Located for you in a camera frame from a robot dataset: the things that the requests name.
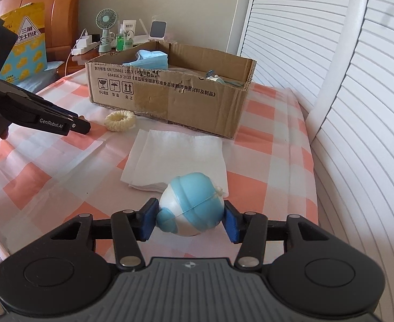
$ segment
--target blue face mask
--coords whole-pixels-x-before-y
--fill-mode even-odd
[[[135,66],[146,70],[168,70],[167,55],[159,50],[148,51],[139,50],[136,53],[137,60],[130,63],[123,63],[125,66]]]

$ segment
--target triangle sign on bag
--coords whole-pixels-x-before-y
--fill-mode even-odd
[[[28,40],[32,40],[37,36],[42,35],[42,33],[37,29],[33,22],[27,16],[22,20],[21,26],[19,27],[18,40],[15,45],[19,45]]]

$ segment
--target beige scrunchie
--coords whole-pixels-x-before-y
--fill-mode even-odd
[[[109,131],[126,131],[136,125],[136,115],[128,110],[116,111],[104,119],[104,125]]]

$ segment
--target power strip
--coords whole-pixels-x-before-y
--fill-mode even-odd
[[[99,44],[99,42],[92,42],[92,35],[82,36],[79,40],[76,40],[76,48],[71,50],[71,54],[73,56],[84,54],[97,47]]]

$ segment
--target charging cable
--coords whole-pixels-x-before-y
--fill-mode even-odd
[[[101,42],[101,44],[103,44],[103,42],[107,42],[110,44],[115,39],[115,37],[116,37],[115,33],[113,31],[110,31],[109,36],[103,36],[100,38],[100,42]]]
[[[70,50],[70,53],[68,54],[67,60],[65,61],[64,76],[67,76],[67,64],[68,64],[68,60],[69,60],[69,58],[70,58],[70,56],[71,56],[71,52],[76,48],[78,41],[80,40],[80,38],[81,38],[82,36],[84,36],[84,33],[85,33],[85,36],[88,36],[88,31],[87,31],[86,28],[85,28],[84,30],[82,30],[82,34],[80,34],[79,38],[76,40],[76,43],[74,44],[74,46],[73,46],[72,49]]]

